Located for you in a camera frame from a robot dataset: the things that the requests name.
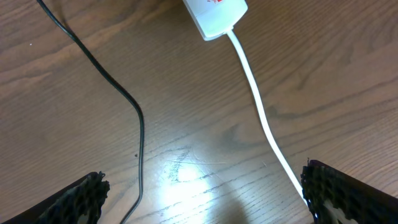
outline table surface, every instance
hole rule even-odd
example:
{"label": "table surface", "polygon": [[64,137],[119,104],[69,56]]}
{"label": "table surface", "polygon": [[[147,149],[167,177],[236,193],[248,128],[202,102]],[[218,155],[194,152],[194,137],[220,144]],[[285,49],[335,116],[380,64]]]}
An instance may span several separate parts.
{"label": "table surface", "polygon": [[[129,223],[311,223],[259,125],[227,36],[181,0],[47,0],[146,120],[144,198]],[[398,5],[247,0],[235,33],[295,175],[317,159],[398,196]],[[100,223],[138,195],[131,105],[31,0],[0,2],[0,222],[91,171]]]}

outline scratch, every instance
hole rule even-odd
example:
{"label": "scratch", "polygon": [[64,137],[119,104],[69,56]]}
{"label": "scratch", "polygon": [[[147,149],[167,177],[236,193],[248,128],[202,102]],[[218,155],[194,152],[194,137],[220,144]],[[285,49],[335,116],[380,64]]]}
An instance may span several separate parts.
{"label": "scratch", "polygon": [[221,178],[221,177],[219,177],[219,175],[218,174],[215,174],[219,179],[220,179],[220,181],[222,181],[222,183],[224,183],[225,181]]}
{"label": "scratch", "polygon": [[195,158],[197,161],[203,162],[203,160],[201,160],[201,159],[199,159],[199,158],[197,157],[197,155],[195,154],[195,150],[194,150],[194,149],[192,149],[191,151],[192,151],[192,154],[193,154],[194,158]]}
{"label": "scratch", "polygon": [[185,164],[226,164],[226,162],[182,162],[182,161],[171,161],[168,160],[169,162],[177,162],[177,163],[185,163]]}
{"label": "scratch", "polygon": [[[177,157],[177,161],[183,161],[187,157],[188,153],[189,153],[189,151],[183,152],[181,155],[179,155]],[[170,174],[169,174],[170,180],[172,180],[174,182],[179,182],[178,171],[180,170],[180,168],[181,168],[181,163],[176,163],[171,166]]]}

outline black cable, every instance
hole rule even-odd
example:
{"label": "black cable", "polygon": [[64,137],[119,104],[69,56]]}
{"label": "black cable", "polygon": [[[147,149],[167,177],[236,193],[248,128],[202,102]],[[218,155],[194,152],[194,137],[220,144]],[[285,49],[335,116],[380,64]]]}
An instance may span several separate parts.
{"label": "black cable", "polygon": [[49,17],[54,21],[54,23],[59,26],[75,43],[81,48],[81,50],[85,53],[85,55],[88,57],[88,59],[92,62],[92,64],[96,67],[96,69],[100,72],[102,76],[115,88],[117,91],[120,92],[136,109],[138,118],[139,118],[139,126],[140,126],[140,143],[139,143],[139,160],[138,160],[138,184],[139,184],[139,195],[130,208],[130,210],[127,212],[127,214],[123,217],[122,221],[120,224],[123,224],[127,221],[127,219],[130,217],[130,215],[133,213],[133,211],[138,207],[139,203],[142,200],[142,194],[143,194],[143,184],[142,184],[142,163],[144,160],[144,115],[142,114],[142,110],[139,107],[137,101],[128,93],[123,86],[121,86],[101,65],[98,63],[98,61],[94,58],[94,56],[90,53],[90,51],[84,46],[84,44],[80,41],[80,39],[76,36],[76,34],[70,30],[65,28],[59,21],[58,19],[51,13],[51,11],[48,9],[48,7],[44,4],[43,0],[37,0],[37,2],[42,6],[43,10]]}

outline cord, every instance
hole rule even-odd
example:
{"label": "cord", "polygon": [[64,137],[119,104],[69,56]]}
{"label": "cord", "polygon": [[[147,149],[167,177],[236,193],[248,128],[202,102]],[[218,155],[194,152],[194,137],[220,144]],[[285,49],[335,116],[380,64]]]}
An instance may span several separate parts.
{"label": "cord", "polygon": [[298,194],[303,199],[304,203],[307,204],[307,202],[303,198],[303,188],[299,184],[299,181],[297,180],[296,176],[294,176],[292,168],[290,168],[284,155],[281,153],[281,151],[280,151],[278,145],[276,144],[276,141],[272,135],[271,129],[269,128],[266,113],[265,113],[264,107],[262,105],[260,91],[258,89],[256,80],[254,79],[253,73],[251,72],[249,62],[246,58],[246,55],[244,54],[243,48],[242,48],[241,44],[239,43],[238,38],[235,36],[234,32],[232,31],[232,29],[227,31],[226,34],[231,39],[231,42],[234,45],[236,52],[238,53],[239,59],[242,62],[242,67],[243,67],[244,72],[246,73],[246,77],[248,78],[248,82],[249,82],[251,91],[253,93],[254,102],[256,103],[256,106],[257,106],[257,112],[259,113],[260,122],[261,122],[262,128],[264,130],[264,133],[266,134],[268,142],[271,145],[271,148],[274,151],[275,155],[278,157],[279,162],[282,164],[282,167],[285,169],[287,175],[289,176],[290,181],[293,183],[294,187],[296,188]]}
{"label": "cord", "polygon": [[95,68],[100,72],[100,74],[115,88],[117,89],[120,94],[122,94],[128,102],[136,109],[137,114],[138,114],[138,119],[139,119],[139,126],[140,126],[140,143],[139,143],[139,159],[138,159],[138,184],[139,184],[139,195],[130,208],[130,210],[127,212],[127,214],[123,217],[122,221],[120,224],[123,224],[127,221],[127,219],[130,217],[130,215],[133,213],[133,211],[138,207],[139,203],[142,200],[142,194],[143,194],[143,183],[142,183],[142,163],[144,160],[144,114],[142,113],[142,110],[140,106],[138,105],[137,101],[130,95],[129,92],[127,92],[123,86],[121,86],[102,66],[101,64],[94,58],[94,56],[91,54],[91,52],[86,48],[86,46],[81,42],[81,40],[76,36],[76,34],[70,30],[65,28],[59,21],[58,19],[51,13],[50,9],[44,4],[43,0],[37,0],[37,2],[40,4],[40,6],[43,8],[45,13],[51,18],[51,20],[54,21],[54,23],[59,26],[83,51],[83,53],[88,57],[88,59],[92,62],[92,64],[95,66]]}

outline plug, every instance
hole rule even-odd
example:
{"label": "plug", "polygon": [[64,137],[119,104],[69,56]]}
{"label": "plug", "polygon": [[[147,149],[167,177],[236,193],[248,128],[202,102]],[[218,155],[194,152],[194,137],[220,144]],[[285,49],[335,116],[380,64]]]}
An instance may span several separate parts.
{"label": "plug", "polygon": [[204,40],[214,40],[231,30],[248,5],[244,0],[183,0]]}

